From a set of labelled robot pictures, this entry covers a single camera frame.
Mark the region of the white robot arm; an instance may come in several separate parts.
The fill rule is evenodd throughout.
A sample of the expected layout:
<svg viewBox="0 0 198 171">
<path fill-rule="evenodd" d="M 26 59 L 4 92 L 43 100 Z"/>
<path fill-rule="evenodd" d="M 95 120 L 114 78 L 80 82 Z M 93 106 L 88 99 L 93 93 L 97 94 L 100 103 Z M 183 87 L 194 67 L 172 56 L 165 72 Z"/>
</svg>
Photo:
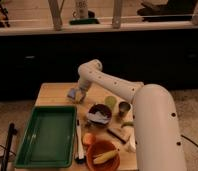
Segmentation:
<svg viewBox="0 0 198 171">
<path fill-rule="evenodd" d="M 95 83 L 132 105 L 139 171 L 187 171 L 176 107 L 168 90 L 105 74 L 97 59 L 81 64 L 78 74 L 82 91 Z"/>
</svg>

